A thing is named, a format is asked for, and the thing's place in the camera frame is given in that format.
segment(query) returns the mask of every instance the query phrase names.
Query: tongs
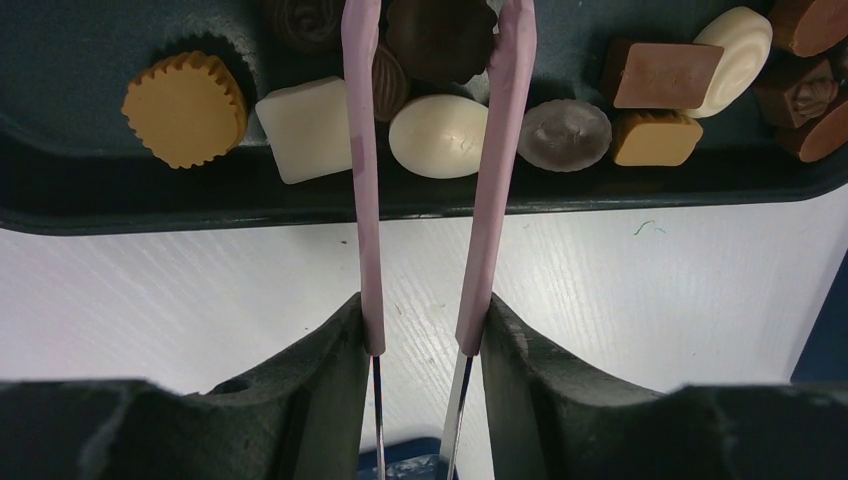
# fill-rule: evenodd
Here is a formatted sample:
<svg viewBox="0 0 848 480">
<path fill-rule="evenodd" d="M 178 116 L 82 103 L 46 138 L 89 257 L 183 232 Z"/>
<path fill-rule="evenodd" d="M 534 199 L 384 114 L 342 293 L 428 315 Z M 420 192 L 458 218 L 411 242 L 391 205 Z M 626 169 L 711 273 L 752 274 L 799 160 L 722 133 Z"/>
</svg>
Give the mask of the tongs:
<svg viewBox="0 0 848 480">
<path fill-rule="evenodd" d="M 377 146 L 371 65 L 379 37 L 380 0 L 347 0 L 342 16 L 342 46 L 348 89 L 348 121 L 353 159 L 356 221 L 362 282 L 366 349 L 372 355 L 377 473 L 385 479 L 380 355 L 386 350 L 380 273 Z M 471 242 L 462 286 L 456 339 L 459 354 L 448 402 L 440 464 L 453 478 L 465 394 L 473 358 L 480 351 L 483 320 L 492 298 L 495 264 L 503 226 L 518 135 L 536 57 L 533 0 L 507 0 L 498 20 L 499 34 L 487 68 L 491 85 Z"/>
<path fill-rule="evenodd" d="M 386 351 L 383 282 L 380 272 L 380 201 L 377 189 L 377 138 L 371 64 L 379 38 L 380 0 L 348 0 L 342 14 L 342 55 L 347 84 L 347 117 L 353 160 L 353 190 L 359 236 L 359 270 L 365 349 L 371 355 L 377 476 L 386 478 L 383 445 L 383 395 L 380 355 Z"/>
<path fill-rule="evenodd" d="M 453 478 L 465 394 L 471 365 L 480 352 L 483 321 L 492 300 L 509 182 L 518 135 L 536 61 L 536 11 L 533 0 L 507 0 L 498 18 L 495 51 L 486 69 L 491 95 L 483 139 L 471 242 L 456 322 L 459 352 L 442 432 L 439 478 Z"/>
</svg>

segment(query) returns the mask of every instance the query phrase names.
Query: plastic tray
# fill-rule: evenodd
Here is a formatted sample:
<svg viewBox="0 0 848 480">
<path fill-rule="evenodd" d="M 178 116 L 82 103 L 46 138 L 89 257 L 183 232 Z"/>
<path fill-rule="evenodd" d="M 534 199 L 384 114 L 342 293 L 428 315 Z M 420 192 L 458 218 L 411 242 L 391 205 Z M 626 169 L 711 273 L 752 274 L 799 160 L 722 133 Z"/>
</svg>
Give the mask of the plastic tray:
<svg viewBox="0 0 848 480">
<path fill-rule="evenodd" d="M 257 3 L 0 0 L 0 227 L 75 235 L 354 220 L 350 172 L 283 184 L 253 115 L 243 145 L 229 155 L 172 170 L 141 146 L 120 112 L 140 70 L 183 50 L 221 56 L 248 101 L 342 75 L 340 52 L 287 50 Z M 612 113 L 594 88 L 610 38 L 688 42 L 729 8 L 767 12 L 773 3 L 536 0 L 529 105 L 576 97 Z M 449 90 L 485 103 L 488 83 L 476 77 Z M 413 87 L 415 95 L 433 91 Z M 605 159 L 554 174 L 519 158 L 509 213 L 793 201 L 848 181 L 848 149 L 811 165 L 793 159 L 774 145 L 750 92 L 701 123 L 703 140 L 677 168 L 621 168 Z M 470 214 L 476 176 L 415 176 L 392 158 L 387 132 L 378 125 L 383 218 Z"/>
</svg>

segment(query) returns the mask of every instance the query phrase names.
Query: round fluted chocolate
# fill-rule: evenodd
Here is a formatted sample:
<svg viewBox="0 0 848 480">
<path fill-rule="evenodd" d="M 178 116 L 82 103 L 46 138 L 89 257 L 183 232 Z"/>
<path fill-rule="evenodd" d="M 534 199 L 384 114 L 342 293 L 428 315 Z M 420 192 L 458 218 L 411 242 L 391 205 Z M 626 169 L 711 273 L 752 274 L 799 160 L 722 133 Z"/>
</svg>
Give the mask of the round fluted chocolate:
<svg viewBox="0 0 848 480">
<path fill-rule="evenodd" d="M 483 73 L 498 16 L 484 0 L 395 0 L 386 40 L 404 70 L 435 84 Z"/>
<path fill-rule="evenodd" d="M 792 109 L 806 119 L 820 117 L 838 93 L 839 84 L 829 78 L 807 82 L 798 87 Z"/>
<path fill-rule="evenodd" d="M 374 89 L 374 118 L 380 122 L 391 122 L 409 99 L 409 78 L 385 45 L 378 45 L 374 53 L 371 79 Z"/>
<path fill-rule="evenodd" d="M 274 33 L 301 53 L 332 50 L 339 43 L 345 0 L 259 0 Z"/>
<path fill-rule="evenodd" d="M 553 172 L 582 170 L 603 158 L 612 125 L 598 107 L 580 100 L 552 100 L 524 115 L 518 154 Z"/>
</svg>

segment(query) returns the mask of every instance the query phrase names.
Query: milk chocolate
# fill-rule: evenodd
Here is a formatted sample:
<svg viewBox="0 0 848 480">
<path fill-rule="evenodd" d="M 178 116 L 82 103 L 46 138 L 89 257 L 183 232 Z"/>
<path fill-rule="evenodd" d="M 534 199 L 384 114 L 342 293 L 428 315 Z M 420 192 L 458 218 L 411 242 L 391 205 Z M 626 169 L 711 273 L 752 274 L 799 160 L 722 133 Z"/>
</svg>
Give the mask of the milk chocolate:
<svg viewBox="0 0 848 480">
<path fill-rule="evenodd" d="M 766 122 L 798 128 L 823 114 L 838 88 L 826 58 L 788 57 L 757 79 L 754 96 Z"/>
<path fill-rule="evenodd" d="M 409 78 L 385 45 L 377 46 L 371 65 L 371 78 L 374 118 L 380 122 L 391 122 L 409 99 Z"/>
<path fill-rule="evenodd" d="M 598 107 L 580 100 L 553 100 L 524 114 L 518 154 L 553 172 L 594 165 L 609 149 L 612 125 Z"/>
<path fill-rule="evenodd" d="M 613 130 L 613 160 L 626 167 L 676 167 L 704 134 L 698 122 L 676 112 L 627 112 Z"/>
<path fill-rule="evenodd" d="M 277 37 L 301 53 L 339 44 L 345 0 L 259 0 Z"/>
<path fill-rule="evenodd" d="M 848 80 L 848 37 L 830 49 L 827 56 L 833 75 L 840 80 Z"/>
<path fill-rule="evenodd" d="M 817 162 L 848 143 L 848 90 L 842 91 L 824 115 L 792 130 L 777 129 L 777 144 L 802 162 Z"/>
<path fill-rule="evenodd" d="M 768 18 L 775 46 L 799 57 L 818 55 L 848 36 L 845 0 L 778 0 Z"/>
<path fill-rule="evenodd" d="M 614 39 L 600 92 L 616 108 L 698 108 L 724 48 Z"/>
<path fill-rule="evenodd" d="M 386 40 L 412 78 L 466 83 L 495 48 L 498 16 L 485 0 L 394 0 Z"/>
</svg>

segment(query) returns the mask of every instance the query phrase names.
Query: white table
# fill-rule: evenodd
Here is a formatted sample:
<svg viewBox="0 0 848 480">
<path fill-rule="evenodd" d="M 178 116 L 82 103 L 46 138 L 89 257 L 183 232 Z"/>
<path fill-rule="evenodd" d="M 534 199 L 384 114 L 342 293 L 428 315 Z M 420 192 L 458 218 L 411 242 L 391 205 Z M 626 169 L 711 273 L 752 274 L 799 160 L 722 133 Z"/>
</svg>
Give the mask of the white table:
<svg viewBox="0 0 848 480">
<path fill-rule="evenodd" d="M 440 434 L 469 231 L 470 219 L 383 224 L 390 443 Z M 632 382 L 786 382 L 846 248 L 848 187 L 792 204 L 513 216 L 495 284 L 531 326 Z M 0 231 L 0 378 L 206 391 L 316 328 L 358 285 L 353 225 Z M 477 366 L 463 480 L 492 478 Z"/>
</svg>

